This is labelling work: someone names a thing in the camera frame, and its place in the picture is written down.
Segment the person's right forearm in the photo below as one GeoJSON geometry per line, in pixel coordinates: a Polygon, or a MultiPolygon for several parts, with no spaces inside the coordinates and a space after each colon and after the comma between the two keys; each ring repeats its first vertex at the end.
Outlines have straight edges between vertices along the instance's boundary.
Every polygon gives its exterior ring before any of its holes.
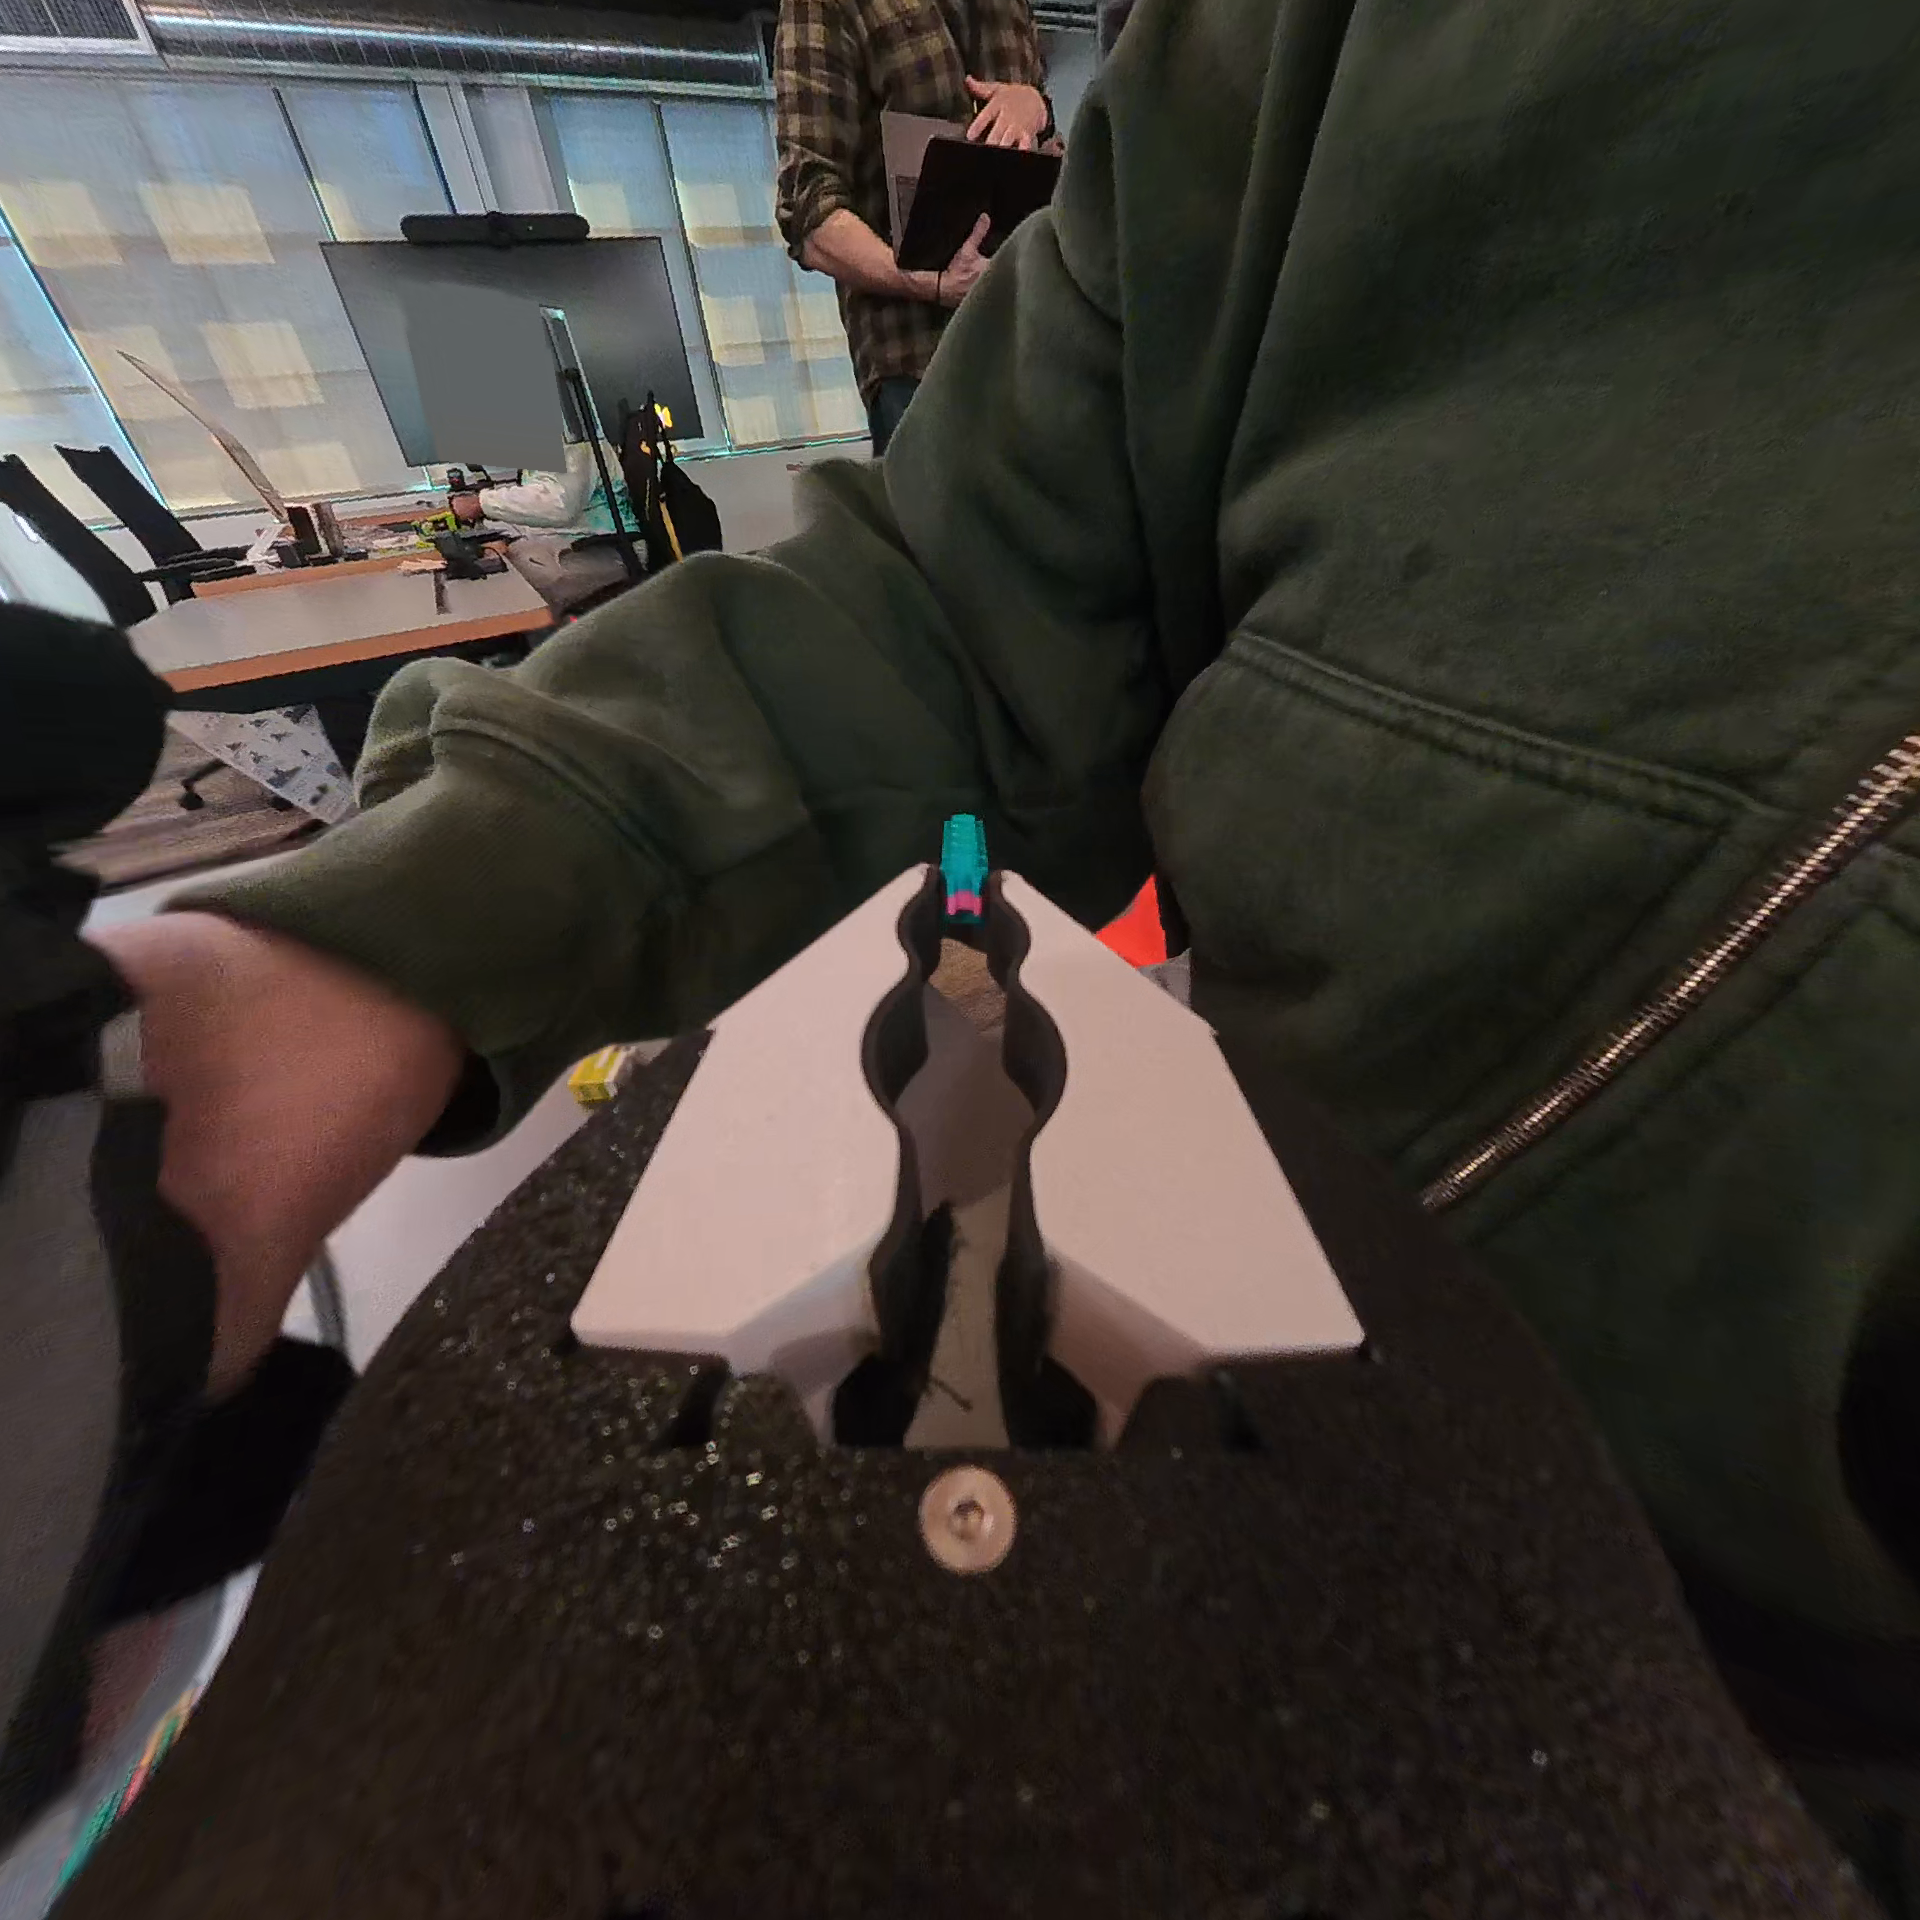
{"type": "Polygon", "coordinates": [[[801,530],[699,554],[519,669],[422,664],[350,827],[176,898],[321,951],[455,1032],[428,1150],[509,1131],[588,1051],[671,1039],[973,814],[1102,928],[1142,779],[1219,644],[1219,489],[1042,446],[826,465],[801,530]]]}

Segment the black office chair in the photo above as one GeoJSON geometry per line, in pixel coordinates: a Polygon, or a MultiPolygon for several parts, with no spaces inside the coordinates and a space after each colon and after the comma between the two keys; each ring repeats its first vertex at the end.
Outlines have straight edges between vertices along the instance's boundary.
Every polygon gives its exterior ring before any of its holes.
{"type": "Polygon", "coordinates": [[[252,575],[249,545],[205,547],[182,518],[106,446],[55,445],[71,478],[136,540],[153,557],[150,581],[180,600],[199,581],[252,575]]]}
{"type": "Polygon", "coordinates": [[[2,455],[2,510],[93,594],[113,627],[129,629],[157,615],[153,589],[19,455],[2,455]]]}

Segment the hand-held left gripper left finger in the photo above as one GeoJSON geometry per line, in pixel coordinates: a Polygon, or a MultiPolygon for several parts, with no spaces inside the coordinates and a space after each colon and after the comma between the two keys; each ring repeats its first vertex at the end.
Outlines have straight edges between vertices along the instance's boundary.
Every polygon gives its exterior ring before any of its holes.
{"type": "Polygon", "coordinates": [[[939,867],[912,864],[711,1023],[570,1314],[577,1346],[776,1378],[831,1442],[906,1436],[951,1257],[901,1120],[939,945],[939,867]]]}

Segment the black yellow bag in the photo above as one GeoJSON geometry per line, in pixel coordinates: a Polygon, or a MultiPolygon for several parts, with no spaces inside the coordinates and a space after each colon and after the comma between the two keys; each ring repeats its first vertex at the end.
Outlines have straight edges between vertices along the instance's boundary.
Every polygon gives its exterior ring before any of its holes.
{"type": "Polygon", "coordinates": [[[691,554],[724,551],[720,517],[674,460],[668,410],[653,394],[642,404],[620,403],[613,446],[638,537],[642,577],[691,554]]]}

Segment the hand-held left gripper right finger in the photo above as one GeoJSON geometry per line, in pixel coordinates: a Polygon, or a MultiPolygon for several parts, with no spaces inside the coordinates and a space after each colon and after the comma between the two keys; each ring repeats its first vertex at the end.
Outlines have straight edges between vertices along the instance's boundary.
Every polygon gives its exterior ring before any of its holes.
{"type": "Polygon", "coordinates": [[[1113,1448],[1159,1380],[1355,1355],[1361,1324],[1212,1025],[1020,874],[988,874],[978,936],[1031,1111],[997,1270],[1012,1448],[1113,1448]]]}

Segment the black tablet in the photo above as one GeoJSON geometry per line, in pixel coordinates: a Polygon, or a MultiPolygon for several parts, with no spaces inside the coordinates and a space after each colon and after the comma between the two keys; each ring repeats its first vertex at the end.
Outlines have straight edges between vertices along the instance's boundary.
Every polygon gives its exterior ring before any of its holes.
{"type": "Polygon", "coordinates": [[[1047,205],[1057,155],[1025,155],[969,141],[963,127],[887,113],[881,127],[887,221],[903,273],[945,269],[978,221],[983,254],[1047,205]]]}

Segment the person's right hand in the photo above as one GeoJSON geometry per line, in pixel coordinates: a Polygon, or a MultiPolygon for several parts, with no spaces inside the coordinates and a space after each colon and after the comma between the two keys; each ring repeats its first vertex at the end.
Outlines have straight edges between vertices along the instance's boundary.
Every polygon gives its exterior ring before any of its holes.
{"type": "Polygon", "coordinates": [[[436,1015],[280,935],[161,912],[87,940],[141,1015],[157,1192],[213,1257],[205,1391],[229,1399],[329,1230],[433,1132],[468,1051],[436,1015]]]}

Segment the wooden edged office table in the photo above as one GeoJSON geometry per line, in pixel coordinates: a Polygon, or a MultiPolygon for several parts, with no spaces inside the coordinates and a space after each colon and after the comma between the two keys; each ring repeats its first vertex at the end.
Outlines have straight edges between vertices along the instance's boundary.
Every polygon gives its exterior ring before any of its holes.
{"type": "Polygon", "coordinates": [[[474,581],[321,567],[161,607],[129,645],[180,707],[255,712],[383,686],[410,658],[485,652],[548,627],[548,605],[513,567],[474,581]]]}

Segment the large dark monitor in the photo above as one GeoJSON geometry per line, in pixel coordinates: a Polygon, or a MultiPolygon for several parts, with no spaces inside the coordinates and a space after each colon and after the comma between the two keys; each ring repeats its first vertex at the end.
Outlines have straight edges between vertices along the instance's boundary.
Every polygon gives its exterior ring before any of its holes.
{"type": "Polygon", "coordinates": [[[559,468],[591,416],[613,434],[647,399],[705,422],[662,246],[636,237],[332,241],[326,273],[415,468],[559,468]]]}

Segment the lego instruction booklet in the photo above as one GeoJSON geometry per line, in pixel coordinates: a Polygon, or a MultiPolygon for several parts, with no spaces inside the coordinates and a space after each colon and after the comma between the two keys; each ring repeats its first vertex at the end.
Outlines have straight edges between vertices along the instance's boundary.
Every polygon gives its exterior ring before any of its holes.
{"type": "MultiPolygon", "coordinates": [[[[346,1347],[366,1370],[400,1314],[497,1205],[540,1167],[583,1120],[583,1107],[551,1088],[493,1150],[464,1160],[407,1160],[329,1235],[326,1253],[342,1296],[346,1347]]],[[[133,1618],[104,1641],[104,1674],[91,1684],[79,1780],[2,1857],[2,1916],[43,1916],[93,1813],[126,1790],[157,1745],[157,1726],[193,1708],[252,1602],[257,1567],[222,1588],[133,1618]]]]}

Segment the printed paper leaflet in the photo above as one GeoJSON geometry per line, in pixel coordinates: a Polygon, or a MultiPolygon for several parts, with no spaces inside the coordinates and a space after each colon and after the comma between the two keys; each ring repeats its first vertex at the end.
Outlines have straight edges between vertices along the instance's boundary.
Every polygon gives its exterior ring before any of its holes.
{"type": "Polygon", "coordinates": [[[283,801],[323,827],[354,814],[350,771],[314,703],[255,712],[176,707],[166,725],[272,801],[283,801]]]}

